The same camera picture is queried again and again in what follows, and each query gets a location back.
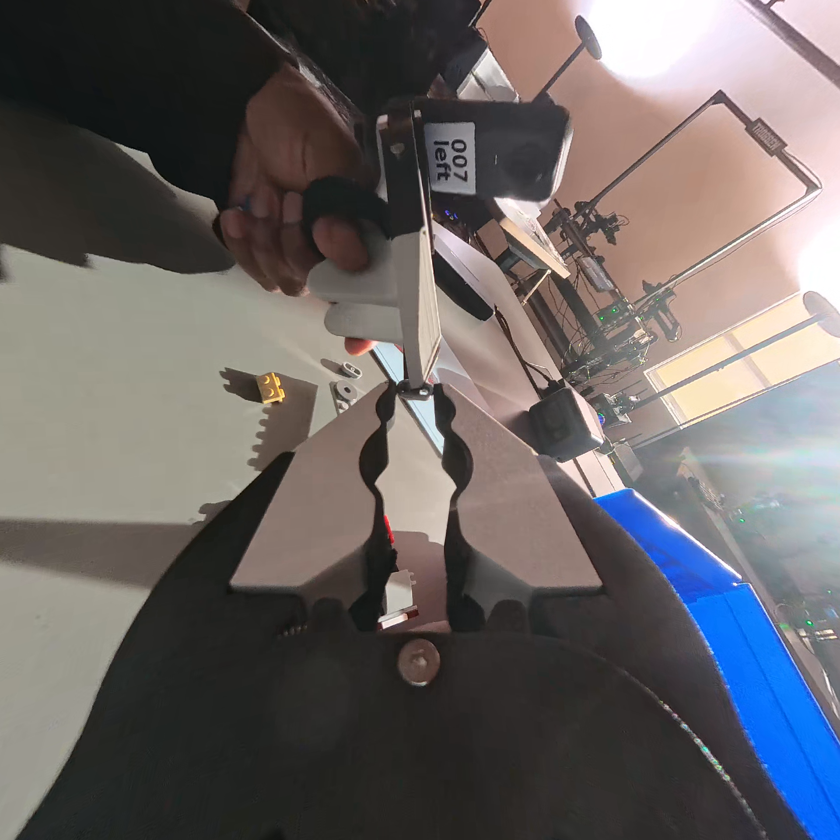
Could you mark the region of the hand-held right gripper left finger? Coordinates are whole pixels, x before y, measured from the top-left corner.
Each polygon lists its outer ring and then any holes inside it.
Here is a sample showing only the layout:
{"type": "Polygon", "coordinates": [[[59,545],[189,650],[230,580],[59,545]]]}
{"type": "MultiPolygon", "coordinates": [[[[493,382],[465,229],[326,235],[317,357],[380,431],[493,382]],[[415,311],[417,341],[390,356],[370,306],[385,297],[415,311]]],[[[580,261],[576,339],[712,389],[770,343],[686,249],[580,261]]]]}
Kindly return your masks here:
{"type": "Polygon", "coordinates": [[[396,563],[375,482],[388,466],[396,386],[383,383],[301,444],[230,580],[237,592],[341,602],[377,627],[396,563]]]}

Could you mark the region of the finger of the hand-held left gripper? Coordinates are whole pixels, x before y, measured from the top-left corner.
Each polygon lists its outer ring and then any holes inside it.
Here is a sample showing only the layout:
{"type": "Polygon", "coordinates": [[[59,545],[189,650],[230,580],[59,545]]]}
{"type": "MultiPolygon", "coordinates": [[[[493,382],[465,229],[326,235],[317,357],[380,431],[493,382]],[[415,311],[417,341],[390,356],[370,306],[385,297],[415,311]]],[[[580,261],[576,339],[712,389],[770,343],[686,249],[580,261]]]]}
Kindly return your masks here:
{"type": "Polygon", "coordinates": [[[432,253],[421,229],[401,236],[401,324],[407,387],[424,387],[432,364],[432,253]]]}
{"type": "Polygon", "coordinates": [[[434,276],[434,236],[430,228],[425,229],[425,382],[431,375],[438,359],[442,339],[440,328],[437,289],[434,276]]]}

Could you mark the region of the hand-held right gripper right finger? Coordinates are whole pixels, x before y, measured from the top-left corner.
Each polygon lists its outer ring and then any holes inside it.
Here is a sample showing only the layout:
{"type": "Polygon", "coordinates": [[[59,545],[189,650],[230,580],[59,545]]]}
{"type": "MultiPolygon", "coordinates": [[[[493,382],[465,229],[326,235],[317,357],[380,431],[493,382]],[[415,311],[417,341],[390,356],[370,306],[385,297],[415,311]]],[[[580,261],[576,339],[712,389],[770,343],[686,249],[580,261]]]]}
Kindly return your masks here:
{"type": "Polygon", "coordinates": [[[451,627],[483,627],[502,602],[598,593],[602,580],[539,457],[452,385],[434,386],[442,466],[455,484],[444,539],[451,627]]]}

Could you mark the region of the long toy brick assembly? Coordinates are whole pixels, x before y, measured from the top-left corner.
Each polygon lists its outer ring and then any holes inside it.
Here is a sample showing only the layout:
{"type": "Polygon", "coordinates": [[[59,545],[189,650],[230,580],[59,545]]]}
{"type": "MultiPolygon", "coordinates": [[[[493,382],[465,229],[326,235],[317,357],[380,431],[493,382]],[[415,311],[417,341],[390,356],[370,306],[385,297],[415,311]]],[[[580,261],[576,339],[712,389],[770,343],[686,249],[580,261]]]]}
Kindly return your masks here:
{"type": "MultiPolygon", "coordinates": [[[[361,397],[361,393],[349,381],[335,381],[330,387],[335,409],[339,415],[349,410],[361,397]]],[[[419,616],[414,586],[414,573],[409,570],[400,570],[394,562],[383,592],[376,625],[377,631],[389,631],[419,616]]]]}

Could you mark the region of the blue plastic bin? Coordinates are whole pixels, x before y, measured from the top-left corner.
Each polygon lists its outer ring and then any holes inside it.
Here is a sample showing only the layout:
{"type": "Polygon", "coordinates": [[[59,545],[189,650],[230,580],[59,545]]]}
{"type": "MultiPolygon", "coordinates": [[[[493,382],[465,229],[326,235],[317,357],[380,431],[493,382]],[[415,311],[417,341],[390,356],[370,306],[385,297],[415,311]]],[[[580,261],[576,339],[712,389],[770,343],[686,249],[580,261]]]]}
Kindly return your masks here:
{"type": "Polygon", "coordinates": [[[816,839],[839,838],[839,743],[749,583],[635,490],[595,502],[659,567],[693,616],[771,780],[816,839]]]}

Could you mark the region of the person's left hand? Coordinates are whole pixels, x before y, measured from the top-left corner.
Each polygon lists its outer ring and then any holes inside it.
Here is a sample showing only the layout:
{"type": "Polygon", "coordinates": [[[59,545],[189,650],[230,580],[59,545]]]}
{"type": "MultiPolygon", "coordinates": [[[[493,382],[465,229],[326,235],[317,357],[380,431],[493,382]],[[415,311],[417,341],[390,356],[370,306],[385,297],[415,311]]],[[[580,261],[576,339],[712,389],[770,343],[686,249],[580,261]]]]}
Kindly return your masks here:
{"type": "Polygon", "coordinates": [[[309,80],[284,64],[248,102],[228,207],[218,219],[226,247],[265,290],[306,295],[308,274],[322,258],[345,270],[366,266],[354,223],[321,217],[312,226],[316,249],[303,234],[302,194],[328,176],[373,186],[352,132],[309,80]]]}

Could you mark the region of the wooden board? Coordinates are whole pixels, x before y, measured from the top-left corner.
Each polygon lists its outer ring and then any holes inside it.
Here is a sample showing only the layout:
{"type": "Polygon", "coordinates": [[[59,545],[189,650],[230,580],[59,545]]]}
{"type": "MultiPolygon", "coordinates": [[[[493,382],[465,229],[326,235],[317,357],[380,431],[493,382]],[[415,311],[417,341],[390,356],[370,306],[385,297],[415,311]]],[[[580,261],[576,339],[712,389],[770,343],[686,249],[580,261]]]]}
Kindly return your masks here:
{"type": "Polygon", "coordinates": [[[508,216],[500,217],[497,221],[512,254],[531,268],[548,270],[563,279],[571,278],[571,272],[557,249],[545,233],[537,230],[539,225],[533,219],[525,217],[524,226],[508,216]]]}

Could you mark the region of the black box device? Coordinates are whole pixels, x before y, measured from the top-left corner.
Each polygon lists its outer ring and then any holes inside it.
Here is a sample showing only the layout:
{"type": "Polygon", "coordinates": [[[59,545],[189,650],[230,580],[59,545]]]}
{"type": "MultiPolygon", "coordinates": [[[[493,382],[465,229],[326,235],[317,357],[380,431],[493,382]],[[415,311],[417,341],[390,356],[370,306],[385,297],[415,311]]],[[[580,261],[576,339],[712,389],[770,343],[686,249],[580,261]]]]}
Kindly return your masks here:
{"type": "Polygon", "coordinates": [[[605,441],[597,411],[567,384],[560,383],[528,410],[533,448],[565,463],[599,449],[605,441]]]}

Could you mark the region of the toy brick instruction booklet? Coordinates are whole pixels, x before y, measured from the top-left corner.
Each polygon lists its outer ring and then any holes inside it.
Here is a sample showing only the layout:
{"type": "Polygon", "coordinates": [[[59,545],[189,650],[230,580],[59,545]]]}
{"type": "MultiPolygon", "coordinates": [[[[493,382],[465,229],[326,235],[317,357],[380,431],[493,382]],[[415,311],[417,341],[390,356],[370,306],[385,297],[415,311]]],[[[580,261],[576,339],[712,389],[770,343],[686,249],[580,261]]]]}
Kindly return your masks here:
{"type": "Polygon", "coordinates": [[[373,348],[372,355],[387,379],[396,386],[403,407],[421,430],[437,457],[441,458],[445,439],[436,423],[433,386],[427,387],[426,395],[407,395],[403,392],[403,383],[406,380],[404,355],[397,345],[378,343],[373,348]]]}

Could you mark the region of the black light stand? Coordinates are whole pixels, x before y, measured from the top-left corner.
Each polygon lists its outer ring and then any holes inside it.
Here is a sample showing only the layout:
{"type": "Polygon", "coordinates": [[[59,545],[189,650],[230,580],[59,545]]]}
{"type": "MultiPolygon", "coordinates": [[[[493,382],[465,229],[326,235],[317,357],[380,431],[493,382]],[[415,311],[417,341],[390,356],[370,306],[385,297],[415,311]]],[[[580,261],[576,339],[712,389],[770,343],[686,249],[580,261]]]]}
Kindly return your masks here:
{"type": "Polygon", "coordinates": [[[587,53],[595,61],[602,60],[603,51],[601,44],[591,25],[582,15],[577,15],[574,18],[574,30],[579,39],[579,44],[575,47],[563,64],[553,73],[551,78],[545,82],[537,95],[533,98],[532,102],[540,104],[549,103],[550,91],[553,86],[583,53],[587,53]]]}

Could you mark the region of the bright window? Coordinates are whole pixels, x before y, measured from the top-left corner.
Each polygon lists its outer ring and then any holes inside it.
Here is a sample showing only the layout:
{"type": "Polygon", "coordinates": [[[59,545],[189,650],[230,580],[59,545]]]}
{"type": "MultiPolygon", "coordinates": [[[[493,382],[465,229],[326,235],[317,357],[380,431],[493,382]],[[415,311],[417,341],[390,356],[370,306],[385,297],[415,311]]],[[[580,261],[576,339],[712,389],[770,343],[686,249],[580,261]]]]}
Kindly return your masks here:
{"type": "Polygon", "coordinates": [[[809,290],[657,364],[646,373],[645,403],[684,428],[838,359],[838,307],[809,290]]]}

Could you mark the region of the black metal frame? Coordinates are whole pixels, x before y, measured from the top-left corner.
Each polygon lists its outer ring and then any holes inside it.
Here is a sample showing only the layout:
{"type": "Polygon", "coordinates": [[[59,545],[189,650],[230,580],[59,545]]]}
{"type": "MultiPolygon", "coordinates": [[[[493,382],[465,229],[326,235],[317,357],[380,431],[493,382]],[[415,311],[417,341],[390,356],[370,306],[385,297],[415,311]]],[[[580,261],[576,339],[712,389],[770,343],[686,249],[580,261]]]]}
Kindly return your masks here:
{"type": "Polygon", "coordinates": [[[595,194],[592,199],[578,203],[574,213],[570,213],[560,203],[554,202],[556,209],[548,220],[548,223],[544,225],[544,231],[547,235],[556,231],[561,233],[566,244],[565,250],[561,253],[561,257],[563,259],[570,258],[579,265],[584,276],[591,282],[595,290],[611,295],[613,298],[618,297],[616,283],[603,267],[602,262],[599,261],[594,249],[589,244],[589,237],[593,233],[602,233],[604,236],[609,237],[613,234],[615,227],[614,224],[604,225],[597,221],[599,218],[597,213],[598,204],[607,194],[613,192],[627,178],[645,165],[655,154],[662,151],[666,144],[675,140],[680,133],[687,130],[701,115],[715,107],[726,109],[741,124],[750,139],[771,159],[779,162],[803,186],[804,192],[795,201],[784,206],[781,210],[750,227],[747,231],[727,242],[725,245],[715,249],[692,266],[673,275],[656,290],[643,294],[636,303],[631,304],[631,308],[637,312],[640,312],[647,306],[658,293],[675,289],[684,281],[716,265],[722,259],[729,257],[731,253],[746,245],[749,241],[759,237],[775,225],[799,213],[823,191],[823,184],[817,178],[816,174],[795,159],[793,154],[788,151],[788,143],[767,122],[760,118],[751,119],[728,94],[719,90],[708,100],[704,101],[686,119],[678,123],[665,137],[637,158],[634,163],[630,164],[615,179],[601,189],[600,192],[595,194]]]}

